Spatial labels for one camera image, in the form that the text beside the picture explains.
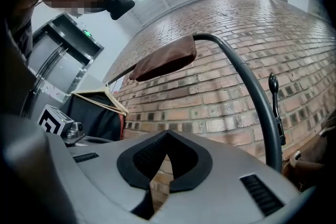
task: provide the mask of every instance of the elevator door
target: elevator door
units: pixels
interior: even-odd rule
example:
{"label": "elevator door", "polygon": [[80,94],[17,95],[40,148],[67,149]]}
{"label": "elevator door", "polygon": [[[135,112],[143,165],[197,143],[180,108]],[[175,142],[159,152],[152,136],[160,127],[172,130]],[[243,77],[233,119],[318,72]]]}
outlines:
{"label": "elevator door", "polygon": [[43,82],[36,92],[36,101],[30,116],[33,121],[38,120],[46,104],[57,108],[62,106],[70,86],[82,68],[83,64],[66,50],[59,53],[49,71],[42,77]]}
{"label": "elevator door", "polygon": [[32,53],[28,59],[30,70],[36,75],[39,73],[45,62],[50,59],[51,55],[61,46],[61,43],[54,41],[48,34],[34,45]]}

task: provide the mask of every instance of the gray plastic panel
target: gray plastic panel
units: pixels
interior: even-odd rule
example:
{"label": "gray plastic panel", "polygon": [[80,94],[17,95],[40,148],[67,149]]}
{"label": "gray plastic panel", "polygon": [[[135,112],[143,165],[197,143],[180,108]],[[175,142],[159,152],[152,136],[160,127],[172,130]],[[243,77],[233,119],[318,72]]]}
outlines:
{"label": "gray plastic panel", "polygon": [[196,135],[183,136],[210,152],[212,171],[193,191],[170,194],[153,222],[251,223],[262,219],[264,215],[239,180],[249,174],[256,174],[284,204],[298,196],[291,182],[245,151]]}
{"label": "gray plastic panel", "polygon": [[118,143],[96,144],[68,148],[72,155],[95,152],[99,157],[78,163],[78,167],[104,195],[128,211],[134,209],[144,198],[145,190],[129,186],[117,169],[117,159],[127,148],[149,138],[118,141]]}
{"label": "gray plastic panel", "polygon": [[[296,188],[275,170],[248,153],[192,134],[185,138],[206,148],[213,158],[208,177],[192,191],[170,194],[151,223],[251,223],[264,218],[239,180],[256,174],[284,204],[298,197]],[[55,166],[78,218],[87,222],[144,221],[128,211],[144,197],[144,190],[129,186],[117,170],[125,149],[152,135],[107,144],[66,149],[57,136],[48,136]],[[99,157],[76,164],[70,157],[96,152]]]}
{"label": "gray plastic panel", "polygon": [[[75,163],[62,139],[54,134],[47,135],[57,173],[74,207],[78,223],[147,223],[96,188]],[[118,192],[113,184],[111,188]]]}

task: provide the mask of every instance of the black vent grille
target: black vent grille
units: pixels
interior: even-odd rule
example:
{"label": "black vent grille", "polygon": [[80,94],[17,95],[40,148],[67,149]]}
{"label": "black vent grille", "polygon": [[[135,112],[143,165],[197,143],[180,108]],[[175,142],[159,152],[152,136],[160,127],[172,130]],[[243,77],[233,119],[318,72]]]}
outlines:
{"label": "black vent grille", "polygon": [[265,216],[269,216],[283,207],[283,203],[256,175],[245,176],[240,180]]}
{"label": "black vent grille", "polygon": [[94,159],[94,158],[97,158],[99,157],[99,155],[95,152],[91,152],[91,153],[86,153],[86,154],[82,154],[82,155],[77,155],[77,156],[74,156],[74,160],[76,163],[81,163],[81,162],[85,162],[85,161],[88,161],[90,159]]}

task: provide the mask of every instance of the brown leather pad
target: brown leather pad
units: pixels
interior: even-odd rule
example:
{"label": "brown leather pad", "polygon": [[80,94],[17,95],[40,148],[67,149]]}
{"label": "brown leather pad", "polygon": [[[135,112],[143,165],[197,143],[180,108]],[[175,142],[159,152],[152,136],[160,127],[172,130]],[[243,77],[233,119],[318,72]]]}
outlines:
{"label": "brown leather pad", "polygon": [[130,79],[145,81],[175,72],[192,63],[196,55],[193,36],[182,37],[139,61]]}

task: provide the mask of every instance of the brick wall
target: brick wall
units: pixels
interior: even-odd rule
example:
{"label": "brick wall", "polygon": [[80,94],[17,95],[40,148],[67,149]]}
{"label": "brick wall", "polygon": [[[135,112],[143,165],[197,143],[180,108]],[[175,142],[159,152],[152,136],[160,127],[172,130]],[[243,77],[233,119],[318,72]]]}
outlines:
{"label": "brick wall", "polygon": [[[140,32],[112,65],[112,78],[152,51],[191,33],[214,33],[248,63],[271,100],[277,74],[288,156],[320,130],[335,106],[335,32],[285,0],[204,0],[180,8]],[[125,77],[115,96],[125,105],[125,137],[173,129],[238,146],[265,161],[258,116],[240,77],[216,44],[198,41],[196,60],[151,81]],[[151,183],[163,201],[172,180],[169,159]]]}

